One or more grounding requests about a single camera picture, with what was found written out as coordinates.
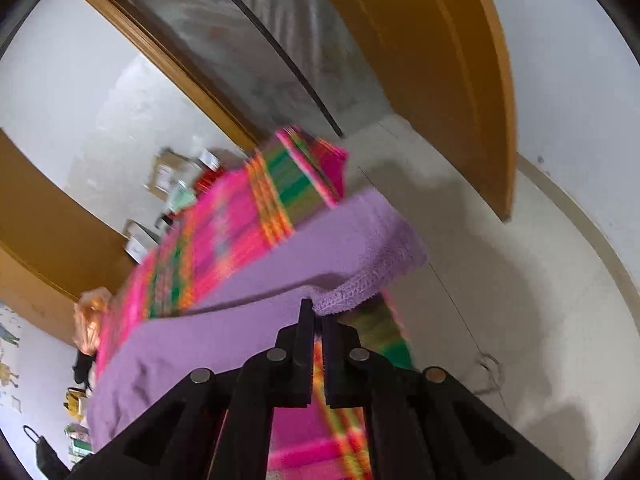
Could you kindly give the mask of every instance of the red object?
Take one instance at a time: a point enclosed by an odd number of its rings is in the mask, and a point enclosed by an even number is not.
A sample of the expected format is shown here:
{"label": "red object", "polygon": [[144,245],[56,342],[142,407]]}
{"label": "red object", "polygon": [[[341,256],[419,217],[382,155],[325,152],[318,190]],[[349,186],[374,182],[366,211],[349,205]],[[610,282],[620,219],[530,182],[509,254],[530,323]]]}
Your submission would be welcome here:
{"label": "red object", "polygon": [[196,197],[199,197],[203,193],[206,193],[212,186],[212,184],[219,179],[225,173],[225,168],[219,166],[215,170],[207,168],[200,178],[193,184],[193,190],[196,193]]}

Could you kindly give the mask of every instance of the purple towel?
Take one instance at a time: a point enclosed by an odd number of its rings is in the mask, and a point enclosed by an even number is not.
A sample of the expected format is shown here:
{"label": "purple towel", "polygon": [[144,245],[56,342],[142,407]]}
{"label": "purple towel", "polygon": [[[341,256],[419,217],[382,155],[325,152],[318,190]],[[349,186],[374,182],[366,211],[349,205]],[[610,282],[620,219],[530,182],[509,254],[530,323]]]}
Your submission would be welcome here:
{"label": "purple towel", "polygon": [[318,314],[353,308],[426,262],[411,226],[375,189],[320,213],[258,262],[235,273],[196,314],[147,321],[113,357],[88,413],[100,449],[194,368],[241,367],[296,323],[300,301]]}

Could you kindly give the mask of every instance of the black bag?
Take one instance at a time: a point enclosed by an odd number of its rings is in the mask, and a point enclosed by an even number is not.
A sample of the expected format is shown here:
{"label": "black bag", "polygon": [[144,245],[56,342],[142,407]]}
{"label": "black bag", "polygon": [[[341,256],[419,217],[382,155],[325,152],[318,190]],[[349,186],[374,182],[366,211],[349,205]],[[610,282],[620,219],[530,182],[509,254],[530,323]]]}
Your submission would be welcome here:
{"label": "black bag", "polygon": [[28,436],[36,445],[36,464],[38,469],[42,471],[42,474],[49,480],[65,480],[71,473],[69,469],[64,465],[62,460],[58,458],[56,452],[47,442],[47,439],[43,436],[39,436],[33,428],[29,426],[23,426],[22,430],[24,434]]}

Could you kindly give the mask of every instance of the door frame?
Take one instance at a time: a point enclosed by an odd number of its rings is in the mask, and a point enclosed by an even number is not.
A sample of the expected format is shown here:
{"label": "door frame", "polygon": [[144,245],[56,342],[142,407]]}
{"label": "door frame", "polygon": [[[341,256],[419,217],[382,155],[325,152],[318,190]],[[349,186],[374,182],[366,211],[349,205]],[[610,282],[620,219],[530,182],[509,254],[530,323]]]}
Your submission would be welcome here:
{"label": "door frame", "polygon": [[163,46],[143,23],[131,16],[116,0],[85,0],[117,28],[135,47],[167,76],[242,150],[250,152],[260,137],[257,129],[226,102],[224,94],[211,82],[187,67],[176,53]]}

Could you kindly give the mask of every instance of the wooden door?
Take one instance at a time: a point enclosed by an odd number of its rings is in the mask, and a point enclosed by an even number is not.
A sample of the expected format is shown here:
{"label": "wooden door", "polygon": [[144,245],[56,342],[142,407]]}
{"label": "wooden door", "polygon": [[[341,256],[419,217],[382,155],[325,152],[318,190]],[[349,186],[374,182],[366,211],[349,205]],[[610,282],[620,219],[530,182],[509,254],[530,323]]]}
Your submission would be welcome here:
{"label": "wooden door", "polygon": [[492,0],[330,0],[394,110],[495,213],[511,213],[513,86]]}
{"label": "wooden door", "polygon": [[[0,182],[0,249],[72,300],[99,286],[118,291],[135,267],[127,239],[40,173],[1,129]],[[72,311],[65,315],[71,322]]]}
{"label": "wooden door", "polygon": [[74,344],[74,301],[18,263],[2,244],[0,303],[43,332]]}

